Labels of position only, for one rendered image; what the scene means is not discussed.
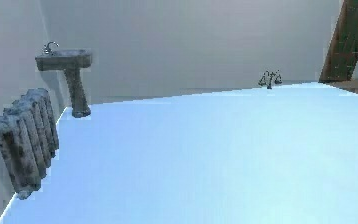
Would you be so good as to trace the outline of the small dark metal fixture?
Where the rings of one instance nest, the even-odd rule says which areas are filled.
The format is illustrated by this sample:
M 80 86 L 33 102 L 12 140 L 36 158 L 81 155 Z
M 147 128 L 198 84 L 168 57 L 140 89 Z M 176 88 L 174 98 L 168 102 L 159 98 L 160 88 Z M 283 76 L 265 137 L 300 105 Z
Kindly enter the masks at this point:
M 265 86 L 267 89 L 271 89 L 273 84 L 279 85 L 282 83 L 283 81 L 279 70 L 275 72 L 265 71 L 258 81 L 259 86 Z

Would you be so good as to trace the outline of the silver sink faucet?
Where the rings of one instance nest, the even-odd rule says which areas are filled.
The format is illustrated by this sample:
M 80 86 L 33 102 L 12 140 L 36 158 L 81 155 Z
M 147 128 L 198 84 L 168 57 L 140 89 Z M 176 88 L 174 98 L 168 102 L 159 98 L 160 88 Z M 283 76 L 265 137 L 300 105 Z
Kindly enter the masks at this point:
M 50 41 L 48 42 L 47 44 L 44 45 L 44 48 L 43 48 L 43 53 L 44 54 L 50 54 L 52 52 L 52 49 L 50 47 L 50 45 L 53 44 L 55 46 L 59 46 L 59 44 L 55 41 Z

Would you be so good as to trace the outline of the grey ribbed radiator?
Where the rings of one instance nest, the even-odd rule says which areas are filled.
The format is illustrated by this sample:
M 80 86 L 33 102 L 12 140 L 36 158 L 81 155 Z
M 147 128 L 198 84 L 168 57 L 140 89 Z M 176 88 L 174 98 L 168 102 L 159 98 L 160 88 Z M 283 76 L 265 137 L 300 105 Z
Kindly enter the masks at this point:
M 49 93 L 29 89 L 0 115 L 0 153 L 20 200 L 41 188 L 59 149 Z

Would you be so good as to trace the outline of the brown wooden room door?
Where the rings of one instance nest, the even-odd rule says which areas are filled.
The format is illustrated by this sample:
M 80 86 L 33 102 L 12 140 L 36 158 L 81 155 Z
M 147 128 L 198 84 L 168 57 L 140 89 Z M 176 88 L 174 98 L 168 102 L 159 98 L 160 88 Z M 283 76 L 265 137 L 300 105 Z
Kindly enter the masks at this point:
M 343 0 L 319 82 L 349 81 L 357 62 L 358 0 Z

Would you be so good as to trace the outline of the grey pedestal sink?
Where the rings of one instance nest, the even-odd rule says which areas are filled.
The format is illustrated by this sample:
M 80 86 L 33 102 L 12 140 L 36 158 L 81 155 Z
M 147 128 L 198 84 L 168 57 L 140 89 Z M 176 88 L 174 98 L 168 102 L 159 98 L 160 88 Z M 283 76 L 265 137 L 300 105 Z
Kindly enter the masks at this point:
M 35 57 L 39 71 L 62 71 L 67 82 L 72 116 L 82 118 L 89 116 L 91 110 L 88 106 L 84 92 L 80 70 L 92 65 L 92 52 L 85 49 L 57 50 Z

